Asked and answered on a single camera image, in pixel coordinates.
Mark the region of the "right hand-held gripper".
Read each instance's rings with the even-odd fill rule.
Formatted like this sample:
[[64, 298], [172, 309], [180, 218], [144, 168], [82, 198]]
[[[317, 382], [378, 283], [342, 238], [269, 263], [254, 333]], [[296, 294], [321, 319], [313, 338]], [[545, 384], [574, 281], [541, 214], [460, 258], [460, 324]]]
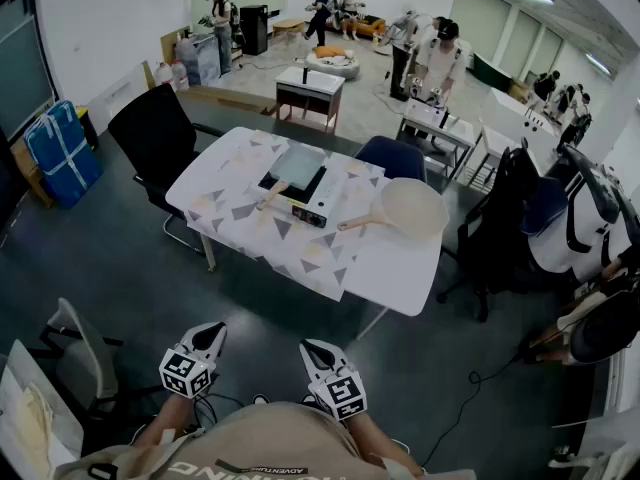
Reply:
[[[299, 352], [312, 382], [310, 393], [326, 412], [344, 422], [367, 410], [361, 376], [341, 348], [322, 340], [303, 339]], [[338, 370], [321, 379], [321, 369]]]

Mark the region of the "triangle patterned tablecloth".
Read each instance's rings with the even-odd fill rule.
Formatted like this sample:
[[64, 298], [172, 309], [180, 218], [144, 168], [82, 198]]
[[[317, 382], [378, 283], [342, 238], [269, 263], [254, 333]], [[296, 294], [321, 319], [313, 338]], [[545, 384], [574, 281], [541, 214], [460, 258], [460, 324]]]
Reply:
[[325, 228], [316, 228], [265, 207], [250, 193], [292, 140], [247, 128], [236, 128], [213, 147], [228, 146], [209, 165], [203, 192], [186, 208], [188, 223], [198, 232], [255, 261], [265, 261], [274, 271], [320, 293], [340, 300], [347, 270], [355, 264], [366, 231], [340, 232], [338, 222], [367, 211], [384, 179], [383, 168], [340, 153], [347, 173], [344, 193]]

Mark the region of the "white induction cooker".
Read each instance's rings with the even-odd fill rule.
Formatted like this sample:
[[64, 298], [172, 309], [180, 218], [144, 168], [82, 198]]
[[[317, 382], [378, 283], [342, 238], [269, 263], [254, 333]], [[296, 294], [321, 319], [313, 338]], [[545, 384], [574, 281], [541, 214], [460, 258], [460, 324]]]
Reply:
[[[276, 195], [266, 207], [276, 209], [316, 228], [325, 228], [344, 193], [348, 176], [338, 157], [328, 155], [324, 150], [313, 150], [323, 152], [325, 159], [308, 187], [305, 190], [299, 190], [290, 186]], [[275, 183], [268, 173], [269, 169], [250, 185], [249, 191], [257, 202]]]

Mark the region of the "blue wrapped package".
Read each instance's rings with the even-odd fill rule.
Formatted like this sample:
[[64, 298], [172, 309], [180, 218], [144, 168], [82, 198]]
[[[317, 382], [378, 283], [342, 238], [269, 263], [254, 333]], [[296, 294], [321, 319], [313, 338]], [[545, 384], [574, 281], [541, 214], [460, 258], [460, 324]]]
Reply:
[[73, 207], [102, 174], [69, 100], [42, 113], [25, 130], [24, 142], [55, 199], [66, 208]]

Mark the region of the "cardboard box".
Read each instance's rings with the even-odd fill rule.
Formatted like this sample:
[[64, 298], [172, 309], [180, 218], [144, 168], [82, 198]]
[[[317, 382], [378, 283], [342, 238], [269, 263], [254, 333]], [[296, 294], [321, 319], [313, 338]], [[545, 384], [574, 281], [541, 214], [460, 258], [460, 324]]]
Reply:
[[51, 208], [54, 205], [55, 200], [45, 190], [43, 185], [43, 182], [45, 181], [44, 175], [33, 160], [32, 155], [25, 144], [24, 138], [20, 137], [10, 147], [10, 150], [19, 171], [25, 178], [31, 191], [47, 208]]

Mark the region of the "white steel frame table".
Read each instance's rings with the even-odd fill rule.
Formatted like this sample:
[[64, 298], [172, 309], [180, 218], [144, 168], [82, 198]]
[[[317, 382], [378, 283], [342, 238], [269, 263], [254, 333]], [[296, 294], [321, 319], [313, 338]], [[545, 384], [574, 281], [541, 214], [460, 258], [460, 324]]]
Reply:
[[471, 172], [468, 186], [488, 186], [498, 172], [503, 154], [507, 150], [513, 151], [520, 147], [520, 144], [486, 125], [482, 126], [477, 145], [484, 148], [484, 153], [478, 166]]

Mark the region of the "orange sofa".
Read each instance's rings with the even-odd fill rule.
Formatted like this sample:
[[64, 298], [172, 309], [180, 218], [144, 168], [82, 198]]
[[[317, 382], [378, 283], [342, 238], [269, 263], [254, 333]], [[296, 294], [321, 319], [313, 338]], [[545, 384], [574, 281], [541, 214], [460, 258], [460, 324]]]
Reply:
[[[386, 32], [386, 22], [382, 18], [372, 15], [359, 14], [357, 16], [356, 35], [358, 37], [373, 38], [374, 36], [382, 36]], [[329, 18], [326, 22], [326, 29], [336, 33], [342, 33], [344, 23], [347, 23], [346, 30], [349, 37], [352, 36], [352, 19], [346, 14], [337, 18], [338, 26], [334, 26], [334, 19]]]

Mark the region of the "black gaming chair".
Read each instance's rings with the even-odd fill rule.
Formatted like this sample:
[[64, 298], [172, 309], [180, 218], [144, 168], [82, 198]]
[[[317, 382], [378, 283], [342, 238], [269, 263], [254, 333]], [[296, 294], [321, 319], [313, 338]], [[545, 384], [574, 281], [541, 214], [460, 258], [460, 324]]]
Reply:
[[525, 143], [506, 148], [499, 161], [493, 187], [467, 213], [457, 229], [457, 248], [442, 253], [460, 267], [461, 277], [436, 295], [443, 304], [458, 288], [470, 285], [480, 304], [478, 320], [489, 315], [488, 296], [519, 291], [516, 270], [524, 260], [520, 226], [529, 200], [537, 192], [540, 175]]

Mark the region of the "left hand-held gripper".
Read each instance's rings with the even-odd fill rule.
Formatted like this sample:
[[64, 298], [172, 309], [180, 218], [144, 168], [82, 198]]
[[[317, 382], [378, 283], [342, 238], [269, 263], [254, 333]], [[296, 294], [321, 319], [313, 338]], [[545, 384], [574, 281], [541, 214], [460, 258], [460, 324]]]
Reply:
[[185, 398], [207, 393], [218, 378], [216, 361], [226, 338], [224, 322], [208, 322], [189, 329], [161, 360], [159, 374], [163, 386]]

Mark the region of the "white oval table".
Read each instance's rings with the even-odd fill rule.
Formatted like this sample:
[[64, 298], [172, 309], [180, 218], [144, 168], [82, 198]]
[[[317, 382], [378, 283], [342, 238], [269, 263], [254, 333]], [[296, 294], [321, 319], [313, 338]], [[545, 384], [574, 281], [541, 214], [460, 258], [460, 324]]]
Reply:
[[[290, 140], [292, 145], [324, 150]], [[184, 216], [192, 198], [203, 192], [205, 183], [210, 178], [209, 165], [230, 149], [228, 146], [215, 149], [214, 143], [187, 167], [166, 194], [166, 201], [181, 210]], [[391, 180], [384, 174], [376, 195]], [[199, 234], [205, 247], [219, 243], [195, 230], [188, 221], [187, 224]], [[355, 264], [347, 270], [344, 277], [342, 297], [349, 293], [376, 304], [382, 312], [394, 311], [409, 317], [418, 315], [433, 285], [443, 232], [429, 240], [416, 241], [393, 228], [378, 224], [347, 231], [360, 228], [365, 229], [366, 235]]]

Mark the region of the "white bathtub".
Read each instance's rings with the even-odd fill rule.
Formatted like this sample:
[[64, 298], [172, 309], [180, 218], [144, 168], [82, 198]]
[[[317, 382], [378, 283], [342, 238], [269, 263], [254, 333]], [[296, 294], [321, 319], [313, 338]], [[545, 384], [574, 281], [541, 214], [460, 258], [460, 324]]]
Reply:
[[558, 158], [555, 148], [559, 137], [550, 122], [508, 94], [491, 88], [481, 106], [480, 118], [483, 124], [517, 143], [525, 139], [537, 161], [552, 164]]

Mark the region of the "rectangular grey frying pan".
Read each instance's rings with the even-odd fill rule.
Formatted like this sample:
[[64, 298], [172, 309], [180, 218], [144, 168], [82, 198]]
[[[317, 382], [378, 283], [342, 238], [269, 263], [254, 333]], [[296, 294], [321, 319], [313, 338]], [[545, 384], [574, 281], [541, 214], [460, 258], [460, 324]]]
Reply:
[[275, 180], [269, 192], [257, 204], [259, 211], [263, 210], [276, 195], [290, 186], [305, 190], [317, 171], [322, 167], [325, 155], [305, 145], [290, 146], [269, 169], [269, 175]]

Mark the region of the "wooden sink cabinet white top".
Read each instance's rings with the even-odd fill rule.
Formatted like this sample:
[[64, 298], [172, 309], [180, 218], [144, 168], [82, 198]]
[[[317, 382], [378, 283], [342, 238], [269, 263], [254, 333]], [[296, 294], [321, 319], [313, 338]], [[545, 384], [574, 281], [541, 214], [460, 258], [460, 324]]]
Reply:
[[289, 67], [275, 78], [276, 119], [335, 134], [345, 79], [309, 69]]

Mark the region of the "beige cloth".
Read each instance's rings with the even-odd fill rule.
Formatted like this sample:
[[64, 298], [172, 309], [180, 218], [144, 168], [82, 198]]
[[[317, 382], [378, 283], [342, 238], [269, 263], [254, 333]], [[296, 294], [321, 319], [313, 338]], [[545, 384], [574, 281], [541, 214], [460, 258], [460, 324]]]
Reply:
[[30, 383], [18, 401], [16, 425], [18, 442], [34, 470], [44, 479], [50, 476], [50, 434], [53, 411], [41, 390]]

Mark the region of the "person's beige printed t-shirt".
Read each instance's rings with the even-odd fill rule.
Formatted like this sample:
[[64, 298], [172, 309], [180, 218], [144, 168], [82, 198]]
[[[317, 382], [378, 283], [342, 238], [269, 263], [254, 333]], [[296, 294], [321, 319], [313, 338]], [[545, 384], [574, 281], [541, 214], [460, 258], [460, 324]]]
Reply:
[[113, 446], [62, 465], [53, 480], [476, 480], [470, 469], [414, 478], [367, 462], [345, 423], [308, 405], [250, 405], [214, 428], [159, 445]]

